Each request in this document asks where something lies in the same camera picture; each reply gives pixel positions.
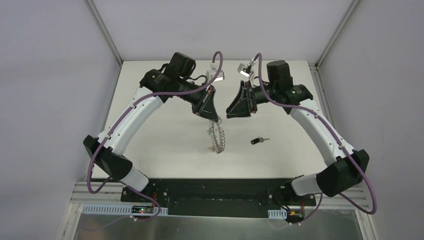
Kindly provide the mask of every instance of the metal spring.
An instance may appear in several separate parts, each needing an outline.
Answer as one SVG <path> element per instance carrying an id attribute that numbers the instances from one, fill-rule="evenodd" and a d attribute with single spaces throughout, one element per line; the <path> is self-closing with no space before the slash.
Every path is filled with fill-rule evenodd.
<path id="1" fill-rule="evenodd" d="M 225 133 L 224 129 L 222 129 L 222 127 L 220 126 L 222 122 L 223 121 L 220 116 L 218 116 L 218 121 L 209 120 L 208 132 L 210 133 L 210 138 L 212 139 L 212 150 L 216 154 L 220 154 L 225 150 Z M 218 132 L 219 134 L 219 143 L 215 132 Z"/>

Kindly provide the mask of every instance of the metal frame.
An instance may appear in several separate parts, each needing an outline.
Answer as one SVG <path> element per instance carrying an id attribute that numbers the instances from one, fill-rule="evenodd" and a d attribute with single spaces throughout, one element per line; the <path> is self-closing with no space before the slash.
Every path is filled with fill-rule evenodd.
<path id="1" fill-rule="evenodd" d="M 153 216 L 159 212 L 158 207 L 153 207 L 152 213 L 136 213 L 132 211 L 132 204 L 96 204 L 96 203 L 85 203 L 82 208 L 83 214 L 95 214 L 95 215 L 120 215 L 120 216 Z M 168 208 L 161 207 L 158 216 L 167 216 Z"/>
<path id="2" fill-rule="evenodd" d="M 329 54 L 330 50 L 333 48 L 334 44 L 336 43 L 337 39 L 339 39 L 340 35 L 342 34 L 343 30 L 346 27 L 346 24 L 348 23 L 349 19 L 351 19 L 353 13 L 358 8 L 359 3 L 361 3 L 362 0 L 352 0 L 349 7 L 347 8 L 346 12 L 344 13 L 343 17 L 341 18 L 341 21 L 338 23 L 337 27 L 335 28 L 334 33 L 332 34 L 330 40 L 328 41 L 327 45 L 324 48 L 324 51 L 322 52 L 321 56 L 319 57 L 318 61 L 316 62 L 316 68 L 320 70 L 321 65 L 323 64 L 324 60 L 326 59 L 327 55 Z"/>
<path id="3" fill-rule="evenodd" d="M 93 188 L 98 188 L 101 182 L 92 182 Z M 70 198 L 71 204 L 121 204 L 121 205 L 143 205 L 151 204 L 150 202 L 121 202 L 121 194 L 123 185 L 121 183 L 108 182 L 106 185 L 97 193 L 91 194 L 87 190 L 87 183 L 85 181 L 79 181 L 75 184 L 72 196 Z M 352 187 L 343 192 L 346 196 L 354 200 L 361 207 L 367 209 L 369 207 L 366 198 L 366 193 L 360 187 Z M 305 206 L 305 209 L 314 209 L 314 206 Z M 323 196 L 320 209 L 335 209 L 335 210 L 355 210 L 356 208 L 346 201 L 343 197 L 336 195 L 334 197 Z"/>
<path id="4" fill-rule="evenodd" d="M 78 221 L 83 210 L 83 203 L 70 203 L 67 207 L 65 220 L 60 229 L 58 240 L 74 240 Z"/>
<path id="5" fill-rule="evenodd" d="M 355 212 L 363 240 L 379 240 L 372 216 L 359 210 Z"/>
<path id="6" fill-rule="evenodd" d="M 84 0 L 85 4 L 87 5 L 88 10 L 90 11 L 93 20 L 95 24 L 97 25 L 98 30 L 101 33 L 101 36 L 104 39 L 104 42 L 109 47 L 110 51 L 112 52 L 113 56 L 116 59 L 116 62 L 119 66 L 122 66 L 123 60 L 122 57 L 117 49 L 117 46 L 115 45 L 114 41 L 112 40 L 111 34 L 109 33 L 108 29 L 106 28 L 105 22 L 103 22 L 102 17 L 100 16 L 99 11 L 97 10 L 96 4 L 93 0 Z"/>
<path id="7" fill-rule="evenodd" d="M 321 80 L 320 72 L 317 70 L 315 63 L 309 62 L 308 64 L 309 64 L 310 74 L 312 75 L 312 80 L 315 85 L 316 93 L 318 94 L 318 99 L 322 108 L 322 113 L 330 122 L 330 124 L 334 126 L 334 120 L 333 120 L 330 102 L 327 98 L 326 90 L 324 88 L 323 81 Z"/>

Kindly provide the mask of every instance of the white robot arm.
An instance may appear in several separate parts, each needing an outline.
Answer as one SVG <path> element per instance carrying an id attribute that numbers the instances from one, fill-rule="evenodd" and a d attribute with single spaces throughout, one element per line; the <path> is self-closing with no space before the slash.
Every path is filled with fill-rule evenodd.
<path id="1" fill-rule="evenodd" d="M 322 172 L 300 176 L 287 182 L 285 189 L 288 190 L 286 192 L 289 194 L 286 194 L 284 202 L 289 202 L 298 196 L 316 193 L 324 193 L 333 197 L 360 183 L 362 181 L 360 173 L 339 147 L 340 144 L 334 136 L 340 139 L 341 145 L 346 148 L 347 153 L 364 172 L 369 161 L 368 154 L 364 150 L 355 150 L 337 133 L 328 120 L 320 115 L 317 103 L 304 85 L 293 85 L 289 65 L 285 61 L 273 61 L 268 63 L 266 67 L 269 82 L 264 86 L 265 91 L 271 99 L 278 103 L 300 107 L 300 109 L 283 108 L 306 131 L 327 165 L 327 168 Z M 236 98 L 226 110 L 226 116 L 227 118 L 250 117 L 252 113 L 258 111 L 257 105 L 263 103 L 268 103 L 268 99 L 262 89 L 259 86 L 252 86 L 251 81 L 242 81 Z M 312 114 L 306 109 L 317 113 L 320 119 L 318 119 L 318 115 Z M 332 132 L 321 120 L 327 123 Z"/>
<path id="2" fill-rule="evenodd" d="M 141 79 L 140 87 L 132 99 L 112 124 L 97 137 L 88 135 L 84 139 L 83 144 L 91 161 L 105 171 L 111 179 L 120 181 L 138 192 L 143 190 L 149 179 L 136 169 L 123 154 L 137 130 L 168 98 L 179 96 L 191 103 L 191 109 L 195 115 L 218 121 L 214 106 L 215 88 L 210 84 L 218 76 L 223 78 L 224 73 L 218 72 L 216 69 L 209 70 L 210 75 L 215 73 L 211 82 L 198 86 L 193 82 L 186 82 L 195 66 L 194 59 L 176 52 L 164 72 L 162 69 L 148 71 Z"/>

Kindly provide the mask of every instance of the purple cable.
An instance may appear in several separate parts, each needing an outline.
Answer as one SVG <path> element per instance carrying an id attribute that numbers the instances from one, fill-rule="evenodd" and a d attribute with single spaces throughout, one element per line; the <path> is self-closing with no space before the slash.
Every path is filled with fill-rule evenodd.
<path id="1" fill-rule="evenodd" d="M 134 193 L 142 196 L 143 198 L 152 201 L 158 207 L 157 213 L 155 213 L 151 217 L 148 217 L 148 218 L 134 218 L 134 219 L 136 219 L 137 222 L 147 222 L 147 221 L 150 221 L 150 220 L 152 220 L 153 218 L 155 218 L 156 216 L 158 216 L 161 213 L 161 209 L 162 208 L 161 208 L 161 206 L 159 205 L 159 203 L 156 200 L 154 200 L 153 198 L 151 198 L 149 196 L 146 196 L 146 195 L 142 194 L 141 192 L 138 192 L 137 190 L 135 190 L 134 188 L 132 188 L 130 186 L 126 186 L 126 187 L 128 189 L 130 189 L 131 191 L 133 191 Z M 106 227 L 109 227 L 110 225 L 115 224 L 115 223 L 117 223 L 117 222 L 119 222 L 119 221 L 121 221 L 122 219 L 125 219 L 125 218 L 128 218 L 128 216 L 121 216 L 121 217 L 119 217 L 119 218 L 117 218 L 117 219 L 115 219 L 115 220 L 113 220 L 113 221 L 111 221 L 111 222 L 109 222 L 109 223 L 107 223 L 107 224 L 99 227 L 99 228 L 94 228 L 94 229 L 85 228 L 84 226 L 82 226 L 82 223 L 81 223 L 82 221 L 81 221 L 80 222 L 80 224 L 81 224 L 80 227 L 81 227 L 81 229 L 83 229 L 84 231 L 87 231 L 87 232 L 96 232 L 96 231 L 102 230 L 102 229 L 104 229 Z"/>
<path id="2" fill-rule="evenodd" d="M 318 210 L 318 208 L 321 206 L 321 203 L 323 202 L 323 194 L 320 193 L 320 197 L 319 197 L 319 201 L 318 204 L 316 205 L 315 209 L 307 216 L 305 217 L 302 221 L 298 222 L 299 224 L 304 223 L 306 220 L 308 220 L 312 215 L 315 214 L 315 212 Z M 283 230 L 285 228 L 287 228 L 290 225 L 285 225 L 284 227 L 281 228 L 275 228 L 272 224 L 270 224 L 275 230 Z"/>
<path id="3" fill-rule="evenodd" d="M 142 97 L 140 97 L 137 101 L 135 101 L 134 103 L 133 103 L 133 105 L 134 106 L 137 106 L 140 102 L 142 102 L 143 100 L 145 100 L 145 99 L 147 99 L 147 98 L 150 98 L 150 97 L 155 97 L 155 96 L 162 96 L 162 95 L 167 95 L 167 96 L 182 96 L 182 95 L 190 95 L 190 94 L 194 94 L 194 93 L 197 93 L 197 92 L 200 92 L 200 91 L 202 91 L 202 90 L 204 90 L 204 89 L 206 89 L 207 87 L 209 87 L 209 85 L 211 85 L 214 81 L 215 81 L 215 79 L 217 79 L 217 77 L 218 77 L 218 75 L 220 74 L 220 72 L 221 72 L 221 69 L 222 69 L 222 67 L 223 67 L 223 54 L 220 52 L 220 51 L 217 51 L 217 52 L 215 52 L 215 54 L 213 55 L 213 58 L 212 58 L 212 62 L 214 63 L 215 62 L 215 59 L 216 59 L 216 57 L 219 55 L 219 66 L 218 66 L 218 69 L 216 70 L 216 73 L 215 73 L 215 75 L 213 76 L 213 78 L 209 81 L 209 82 L 207 82 L 205 85 L 203 85 L 203 86 L 201 86 L 201 87 L 199 87 L 199 88 L 197 88 L 197 89 L 194 89 L 194 90 L 190 90 L 190 91 L 183 91 L 183 92 L 171 92 L 171 91 L 160 91 L 160 92 L 153 92 L 153 93 L 150 93 L 150 94 L 147 94 L 147 95 L 145 95 L 145 96 L 142 96 Z M 112 128 L 109 130 L 109 132 L 107 133 L 107 135 L 108 136 L 111 136 L 112 134 L 113 134 L 113 132 L 114 132 L 114 130 L 118 127 L 118 125 L 124 120 L 124 118 L 128 115 L 128 113 L 130 113 L 130 111 L 132 110 L 133 108 L 132 107 L 129 107 L 120 117 L 119 117 L 119 119 L 115 122 L 115 124 L 112 126 Z M 93 155 L 92 155 L 92 157 L 91 157 L 91 160 L 90 160 L 90 163 L 89 163 L 89 165 L 88 165 L 88 172 L 87 172 L 87 188 L 88 188 L 88 191 L 91 193 L 91 194 L 96 194 L 96 193 L 98 193 L 102 188 L 103 188 L 103 186 L 110 180 L 110 179 L 112 179 L 111 177 L 108 177 L 108 178 L 106 178 L 106 180 L 104 180 L 104 182 L 100 185 L 100 187 L 98 188 L 98 189 L 96 189 L 96 190 L 93 190 L 92 189 L 92 183 L 91 183 L 91 178 L 92 178 L 92 174 L 93 174 L 93 167 L 94 167 L 94 162 L 95 162 L 95 160 L 96 160 L 96 157 L 97 157 L 97 155 L 99 154 L 99 152 L 100 152 L 100 150 L 102 149 L 102 147 L 105 145 L 105 143 L 106 143 L 106 141 L 107 141 L 108 139 L 107 139 L 107 137 L 105 137 L 102 141 L 101 141 L 101 143 L 100 143 L 100 145 L 97 147 L 97 149 L 94 151 L 94 153 L 93 153 Z M 149 199 L 149 200 L 153 200 L 152 198 L 150 198 L 150 197 L 148 197 L 148 196 L 146 196 L 146 195 L 144 195 L 144 194 L 142 194 L 142 193 L 140 193 L 140 192 L 138 192 L 138 191 L 136 191 L 135 189 L 133 189 L 132 187 L 130 187 L 130 186 L 127 186 L 130 190 L 132 190 L 133 192 L 135 192 L 136 194 L 138 194 L 138 195 L 140 195 L 140 196 L 142 196 L 143 198 L 147 198 L 147 199 Z M 157 205 L 157 207 L 159 208 L 159 211 L 158 211 L 158 213 L 157 214 L 155 214 L 155 215 L 153 215 L 153 216 L 151 216 L 151 217 L 149 217 L 149 218 L 147 218 L 147 219 L 149 219 L 149 220 L 151 220 L 151 219 L 153 219 L 153 218 L 155 218 L 160 212 L 161 212 L 161 206 L 156 202 L 156 201 L 152 201 L 152 202 L 154 202 L 156 205 Z"/>
<path id="4" fill-rule="evenodd" d="M 262 80 L 262 53 L 258 53 L 255 57 L 254 60 L 259 58 L 259 67 L 258 67 L 258 76 L 259 76 L 259 84 L 260 84 L 260 89 L 262 90 L 263 94 L 265 95 L 265 98 L 272 104 L 283 107 L 283 108 L 293 108 L 293 109 L 300 109 L 300 110 L 305 110 L 307 112 L 310 112 L 311 114 L 313 114 L 317 119 L 319 119 L 322 124 L 324 124 L 324 126 L 328 129 L 328 131 L 330 132 L 330 134 L 333 136 L 333 138 L 335 139 L 335 141 L 337 142 L 339 148 L 341 148 L 341 150 L 344 152 L 344 154 L 346 154 L 347 158 L 350 160 L 350 162 L 355 166 L 355 168 L 358 170 L 359 174 L 361 175 L 361 177 L 363 178 L 363 180 L 366 183 L 366 186 L 369 189 L 369 192 L 371 193 L 371 200 L 372 200 L 372 210 L 368 211 L 365 210 L 364 208 L 362 208 L 361 206 L 359 206 L 358 204 L 356 204 L 352 199 L 350 199 L 349 197 L 347 197 L 346 195 L 344 195 L 343 193 L 339 193 L 340 196 L 342 196 L 343 198 L 345 198 L 349 203 L 351 203 L 352 205 L 354 205 L 356 208 L 358 208 L 359 210 L 361 210 L 362 212 L 366 213 L 366 214 L 370 214 L 373 215 L 377 212 L 377 200 L 376 200 L 376 194 L 374 192 L 374 188 L 371 185 L 370 180 L 368 179 L 368 177 L 365 175 L 364 171 L 362 171 L 361 167 L 359 167 L 359 165 L 355 162 L 355 160 L 352 158 L 352 156 L 349 154 L 348 150 L 343 146 L 342 142 L 340 141 L 339 137 L 337 137 L 337 134 L 333 131 L 333 129 L 331 128 L 331 126 L 327 123 L 327 121 L 325 121 L 325 119 L 318 115 L 315 111 L 313 111 L 312 109 L 309 109 L 307 107 L 304 106 L 297 106 L 297 105 L 289 105 L 289 104 L 282 104 L 282 103 L 278 103 L 274 100 L 272 100 L 270 98 L 270 96 L 268 95 L 267 91 L 264 88 L 264 82 Z M 315 210 L 307 217 L 305 218 L 308 219 L 312 214 L 315 213 Z"/>

